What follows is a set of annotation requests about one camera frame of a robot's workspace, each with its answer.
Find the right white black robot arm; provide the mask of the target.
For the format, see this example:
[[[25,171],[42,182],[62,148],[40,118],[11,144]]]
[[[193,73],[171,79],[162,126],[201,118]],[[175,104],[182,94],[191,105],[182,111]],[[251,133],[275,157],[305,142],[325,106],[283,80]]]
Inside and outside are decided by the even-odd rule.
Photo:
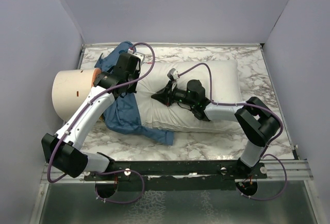
[[[185,90],[179,89],[174,81],[170,80],[151,98],[168,107],[173,103],[187,105],[198,120],[239,123],[247,137],[247,144],[237,162],[237,173],[242,178],[249,178],[255,173],[255,165],[284,128],[281,119],[259,98],[251,97],[246,102],[236,104],[214,102],[206,97],[201,82],[195,79],[188,81]]]

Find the white pillow with red logo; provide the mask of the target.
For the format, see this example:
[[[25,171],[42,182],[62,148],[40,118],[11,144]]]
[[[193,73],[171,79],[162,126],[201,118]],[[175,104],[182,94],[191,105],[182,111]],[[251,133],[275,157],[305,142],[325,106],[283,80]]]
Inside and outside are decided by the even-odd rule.
[[[180,132],[236,132],[237,120],[208,121],[204,108],[211,100],[241,102],[235,60],[156,62],[137,83],[135,98],[142,125]]]

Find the blue lettered pillowcase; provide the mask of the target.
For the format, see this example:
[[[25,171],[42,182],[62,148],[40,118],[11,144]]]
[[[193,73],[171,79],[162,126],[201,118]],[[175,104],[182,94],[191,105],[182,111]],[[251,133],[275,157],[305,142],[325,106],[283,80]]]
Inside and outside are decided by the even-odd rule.
[[[119,55],[123,52],[126,53],[132,46],[133,44],[130,41],[121,42],[108,56],[105,58],[99,57],[94,67],[101,69],[101,71],[108,71],[116,65]],[[143,135],[155,142],[173,145],[174,132],[147,128],[142,125],[138,105],[133,93],[119,97],[103,113],[103,119],[106,127],[117,133]]]

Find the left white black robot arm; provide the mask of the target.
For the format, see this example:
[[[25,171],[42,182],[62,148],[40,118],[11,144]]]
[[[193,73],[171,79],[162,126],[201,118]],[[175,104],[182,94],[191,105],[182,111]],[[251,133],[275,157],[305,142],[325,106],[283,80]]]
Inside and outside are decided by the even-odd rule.
[[[141,71],[141,59],[132,53],[121,53],[107,71],[95,69],[90,91],[75,113],[55,134],[41,140],[45,160],[72,178],[83,172],[96,172],[103,180],[113,176],[110,159],[99,153],[81,152],[89,131],[99,117],[123,93],[133,93]]]

